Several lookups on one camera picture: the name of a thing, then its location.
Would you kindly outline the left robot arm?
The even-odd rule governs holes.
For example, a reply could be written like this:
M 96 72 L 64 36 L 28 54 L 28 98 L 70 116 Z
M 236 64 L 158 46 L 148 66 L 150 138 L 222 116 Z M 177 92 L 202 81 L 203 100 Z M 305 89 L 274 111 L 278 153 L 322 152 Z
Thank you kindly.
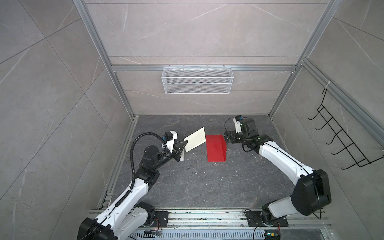
M 175 141 L 173 151 L 167 146 L 160 151 L 156 146 L 144 150 L 140 167 L 126 190 L 96 218 L 86 218 L 80 225 L 78 240 L 125 240 L 139 227 L 151 226 L 155 208 L 141 201 L 158 180 L 158 169 L 174 159 L 184 157 L 188 141 Z

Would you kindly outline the red envelope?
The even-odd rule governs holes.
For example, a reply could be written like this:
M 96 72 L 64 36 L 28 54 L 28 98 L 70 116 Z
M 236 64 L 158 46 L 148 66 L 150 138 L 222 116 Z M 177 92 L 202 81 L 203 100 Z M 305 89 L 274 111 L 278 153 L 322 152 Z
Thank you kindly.
M 227 143 L 222 135 L 206 135 L 208 162 L 225 162 Z

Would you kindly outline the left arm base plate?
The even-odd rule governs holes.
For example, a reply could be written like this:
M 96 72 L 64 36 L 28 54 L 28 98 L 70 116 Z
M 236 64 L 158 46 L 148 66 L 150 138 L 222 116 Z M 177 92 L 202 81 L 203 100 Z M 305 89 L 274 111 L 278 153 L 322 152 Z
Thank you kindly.
M 147 227 L 150 228 L 166 228 L 169 222 L 169 214 L 167 211 L 155 211 L 149 213 Z

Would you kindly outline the white glue stick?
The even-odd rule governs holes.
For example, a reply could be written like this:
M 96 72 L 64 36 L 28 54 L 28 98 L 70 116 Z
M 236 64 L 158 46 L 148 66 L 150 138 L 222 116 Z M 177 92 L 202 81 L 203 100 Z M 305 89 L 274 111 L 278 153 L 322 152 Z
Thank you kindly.
M 182 151 L 180 154 L 180 161 L 182 162 L 182 161 L 184 161 L 184 159 L 185 159 L 185 152 Z

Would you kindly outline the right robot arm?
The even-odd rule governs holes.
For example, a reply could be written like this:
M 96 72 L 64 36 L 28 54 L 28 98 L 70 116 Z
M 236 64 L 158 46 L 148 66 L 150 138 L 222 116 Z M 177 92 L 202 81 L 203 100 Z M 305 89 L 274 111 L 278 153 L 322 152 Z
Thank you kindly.
M 226 131 L 224 138 L 227 143 L 247 146 L 269 160 L 295 185 L 289 197 L 263 206 L 261 218 L 265 225 L 271 226 L 278 219 L 288 215 L 309 216 L 332 202 L 328 174 L 321 169 L 314 170 L 296 160 L 269 136 L 258 135 L 249 138 L 236 131 Z

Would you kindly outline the beige letter paper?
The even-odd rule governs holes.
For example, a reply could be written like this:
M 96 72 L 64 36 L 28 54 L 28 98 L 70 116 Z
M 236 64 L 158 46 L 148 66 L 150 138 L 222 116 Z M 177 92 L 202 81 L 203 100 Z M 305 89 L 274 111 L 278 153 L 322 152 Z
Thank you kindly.
M 186 152 L 189 152 L 194 148 L 202 145 L 203 143 L 206 142 L 205 128 L 201 128 L 196 132 L 194 132 L 193 134 L 187 136 L 186 138 L 184 138 L 184 141 L 188 142 L 185 146 Z

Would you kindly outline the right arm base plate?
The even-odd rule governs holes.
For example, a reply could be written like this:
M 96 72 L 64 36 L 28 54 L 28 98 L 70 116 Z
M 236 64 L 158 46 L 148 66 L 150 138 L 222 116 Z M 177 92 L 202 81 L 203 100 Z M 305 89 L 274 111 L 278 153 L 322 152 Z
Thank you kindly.
M 244 211 L 249 227 L 266 226 L 266 227 L 288 227 L 286 217 L 275 218 L 266 211 Z

